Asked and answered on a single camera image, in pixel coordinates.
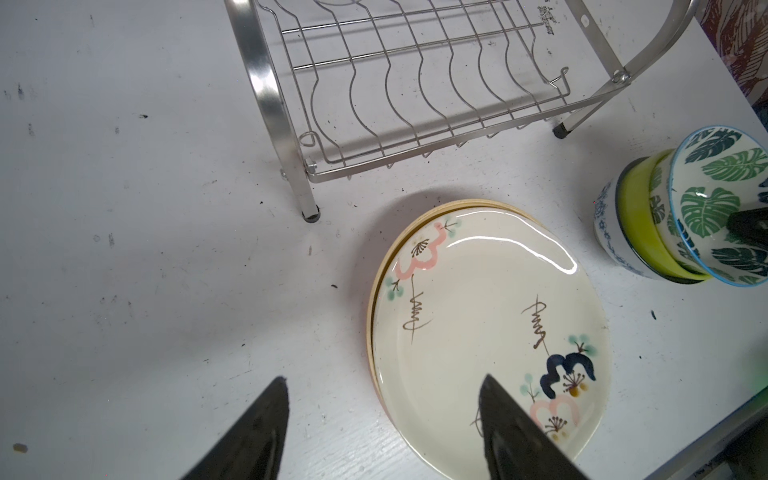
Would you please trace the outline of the green leaf pattern bowl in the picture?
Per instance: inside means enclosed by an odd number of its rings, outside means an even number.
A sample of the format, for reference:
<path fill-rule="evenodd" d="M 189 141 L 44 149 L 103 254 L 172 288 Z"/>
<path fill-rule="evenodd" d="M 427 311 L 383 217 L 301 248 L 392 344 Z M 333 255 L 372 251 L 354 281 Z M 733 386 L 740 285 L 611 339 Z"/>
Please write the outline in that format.
<path fill-rule="evenodd" d="M 727 227 L 731 215 L 767 205 L 767 151 L 750 135 L 722 125 L 688 135 L 656 162 L 649 204 L 684 271 L 736 287 L 767 281 L 767 250 Z"/>

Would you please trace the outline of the blue floral white bowl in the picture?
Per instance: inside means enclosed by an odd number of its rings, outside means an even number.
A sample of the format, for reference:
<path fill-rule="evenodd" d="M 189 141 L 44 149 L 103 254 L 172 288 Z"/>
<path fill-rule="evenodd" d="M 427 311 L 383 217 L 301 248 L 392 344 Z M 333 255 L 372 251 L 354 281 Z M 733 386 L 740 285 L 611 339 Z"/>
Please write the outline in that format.
<path fill-rule="evenodd" d="M 641 259 L 627 240 L 620 225 L 617 208 L 618 178 L 609 181 L 594 202 L 595 236 L 608 256 L 625 270 L 644 278 L 661 280 Z"/>

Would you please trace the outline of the white floral plate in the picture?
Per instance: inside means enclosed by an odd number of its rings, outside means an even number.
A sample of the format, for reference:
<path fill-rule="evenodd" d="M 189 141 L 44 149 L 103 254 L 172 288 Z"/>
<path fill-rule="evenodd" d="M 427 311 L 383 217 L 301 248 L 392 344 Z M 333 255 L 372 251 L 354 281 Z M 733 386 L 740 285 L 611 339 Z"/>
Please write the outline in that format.
<path fill-rule="evenodd" d="M 569 458 L 606 408 L 609 330 L 585 270 L 552 232 L 499 202 L 450 202 L 401 233 L 371 291 L 367 336 L 387 416 L 449 479 L 488 475 L 488 374 Z"/>

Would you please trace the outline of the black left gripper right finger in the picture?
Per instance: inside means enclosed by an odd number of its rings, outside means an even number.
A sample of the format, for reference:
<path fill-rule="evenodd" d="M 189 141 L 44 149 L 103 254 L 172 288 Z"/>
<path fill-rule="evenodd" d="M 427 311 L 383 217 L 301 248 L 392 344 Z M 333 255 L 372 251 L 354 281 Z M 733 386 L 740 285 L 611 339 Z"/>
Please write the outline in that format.
<path fill-rule="evenodd" d="M 490 374 L 480 388 L 479 413 L 492 480 L 586 479 Z"/>

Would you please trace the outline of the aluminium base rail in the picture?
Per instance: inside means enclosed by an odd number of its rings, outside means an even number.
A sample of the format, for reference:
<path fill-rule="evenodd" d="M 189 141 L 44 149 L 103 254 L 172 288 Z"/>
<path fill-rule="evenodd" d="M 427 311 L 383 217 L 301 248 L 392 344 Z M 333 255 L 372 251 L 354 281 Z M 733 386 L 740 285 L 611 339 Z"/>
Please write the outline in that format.
<path fill-rule="evenodd" d="M 766 406 L 745 403 L 649 474 L 647 479 L 694 479 L 730 443 L 766 417 Z"/>

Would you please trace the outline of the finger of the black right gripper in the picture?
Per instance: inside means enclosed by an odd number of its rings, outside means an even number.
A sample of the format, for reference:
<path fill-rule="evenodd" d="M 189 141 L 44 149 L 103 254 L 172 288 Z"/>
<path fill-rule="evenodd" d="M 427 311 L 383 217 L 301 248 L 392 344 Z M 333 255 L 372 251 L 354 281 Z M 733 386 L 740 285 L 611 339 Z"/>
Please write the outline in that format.
<path fill-rule="evenodd" d="M 731 214 L 727 228 L 736 238 L 753 245 L 766 245 L 768 208 L 756 208 Z"/>

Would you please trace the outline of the silver two-tier dish rack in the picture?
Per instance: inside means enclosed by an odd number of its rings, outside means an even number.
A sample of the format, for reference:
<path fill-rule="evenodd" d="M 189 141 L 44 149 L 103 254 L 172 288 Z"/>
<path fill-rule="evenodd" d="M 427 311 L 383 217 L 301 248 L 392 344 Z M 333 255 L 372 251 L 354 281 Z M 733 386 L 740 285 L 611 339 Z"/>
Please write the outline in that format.
<path fill-rule="evenodd" d="M 563 139 L 682 36 L 674 1 L 622 60 L 585 1 L 229 1 L 269 138 L 306 222 L 312 187 L 547 121 Z"/>

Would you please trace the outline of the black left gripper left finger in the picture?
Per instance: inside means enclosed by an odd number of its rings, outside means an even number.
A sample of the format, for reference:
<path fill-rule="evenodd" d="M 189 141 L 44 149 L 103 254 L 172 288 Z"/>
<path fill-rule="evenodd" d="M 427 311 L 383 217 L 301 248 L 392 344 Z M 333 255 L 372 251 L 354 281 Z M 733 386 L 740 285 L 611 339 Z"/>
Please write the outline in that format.
<path fill-rule="evenodd" d="M 278 376 L 184 477 L 275 480 L 289 423 L 287 380 Z"/>

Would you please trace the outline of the lime green bowl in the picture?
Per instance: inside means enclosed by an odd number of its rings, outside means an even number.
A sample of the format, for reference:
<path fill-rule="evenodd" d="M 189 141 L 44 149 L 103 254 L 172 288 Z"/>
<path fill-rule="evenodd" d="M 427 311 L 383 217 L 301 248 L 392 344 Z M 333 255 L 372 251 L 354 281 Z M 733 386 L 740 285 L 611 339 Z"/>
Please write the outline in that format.
<path fill-rule="evenodd" d="M 662 150 L 637 159 L 619 174 L 612 202 L 620 230 L 620 244 L 629 249 L 628 270 L 653 280 L 696 284 L 712 278 L 681 266 L 665 246 L 650 205 L 651 176 L 657 163 L 673 152 Z"/>

